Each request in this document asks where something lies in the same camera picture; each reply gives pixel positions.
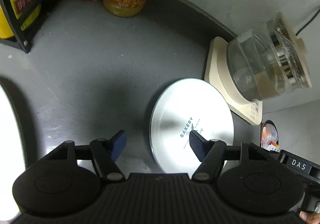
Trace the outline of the right hand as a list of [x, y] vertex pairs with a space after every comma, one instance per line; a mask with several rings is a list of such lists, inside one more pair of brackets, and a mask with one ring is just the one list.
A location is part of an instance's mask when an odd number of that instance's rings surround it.
[[320, 214], [301, 211], [299, 217], [307, 224], [320, 224]]

